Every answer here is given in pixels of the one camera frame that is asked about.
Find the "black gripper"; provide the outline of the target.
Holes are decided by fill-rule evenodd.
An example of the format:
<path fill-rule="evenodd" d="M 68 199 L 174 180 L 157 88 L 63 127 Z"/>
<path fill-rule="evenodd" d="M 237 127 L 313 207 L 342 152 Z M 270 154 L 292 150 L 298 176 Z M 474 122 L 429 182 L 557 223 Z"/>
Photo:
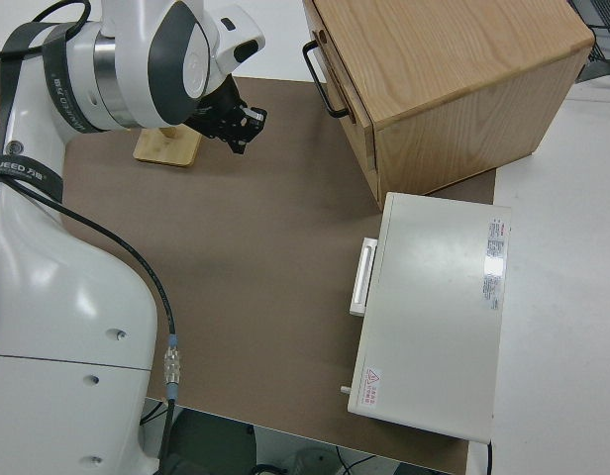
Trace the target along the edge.
<path fill-rule="evenodd" d="M 235 154 L 244 154 L 250 138 L 264 128 L 267 111 L 248 107 L 232 76 L 204 96 L 188 118 L 188 126 L 210 139 L 226 142 Z"/>

